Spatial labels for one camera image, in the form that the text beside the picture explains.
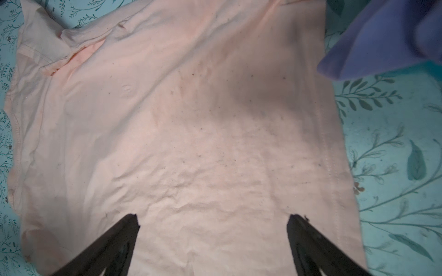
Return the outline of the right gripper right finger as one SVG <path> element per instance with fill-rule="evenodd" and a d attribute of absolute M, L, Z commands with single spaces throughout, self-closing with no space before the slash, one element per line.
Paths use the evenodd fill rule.
<path fill-rule="evenodd" d="M 290 216 L 287 235 L 299 276 L 370 275 L 302 216 Z"/>

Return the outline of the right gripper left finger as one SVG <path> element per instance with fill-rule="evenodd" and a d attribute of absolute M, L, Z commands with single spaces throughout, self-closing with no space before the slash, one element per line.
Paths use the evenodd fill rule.
<path fill-rule="evenodd" d="M 137 235 L 137 215 L 127 214 L 53 276 L 126 276 Z"/>

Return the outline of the peach orange t-shirt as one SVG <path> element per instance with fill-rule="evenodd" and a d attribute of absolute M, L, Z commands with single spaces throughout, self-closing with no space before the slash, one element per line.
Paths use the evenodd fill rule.
<path fill-rule="evenodd" d="M 366 265 L 325 1 L 135 1 L 79 29 L 21 7 L 8 199 L 38 273 L 128 213 L 132 276 L 293 276 L 292 214 Z"/>

